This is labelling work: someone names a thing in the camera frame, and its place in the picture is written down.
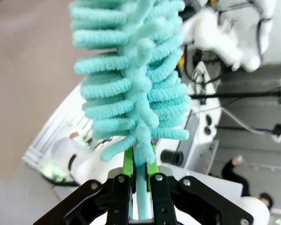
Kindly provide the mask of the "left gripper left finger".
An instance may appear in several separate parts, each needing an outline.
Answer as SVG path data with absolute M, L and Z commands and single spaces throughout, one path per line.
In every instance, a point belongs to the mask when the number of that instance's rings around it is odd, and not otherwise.
M 36 225 L 89 225 L 107 213 L 107 225 L 129 224 L 133 149 L 124 153 L 120 173 L 105 183 L 88 180 L 68 197 L 53 207 Z

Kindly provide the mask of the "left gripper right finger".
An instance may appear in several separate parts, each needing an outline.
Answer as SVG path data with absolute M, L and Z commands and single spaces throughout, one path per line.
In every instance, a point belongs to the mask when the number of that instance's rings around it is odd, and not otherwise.
M 253 216 L 193 176 L 177 180 L 147 165 L 155 225 L 178 225 L 175 210 L 201 225 L 251 225 Z

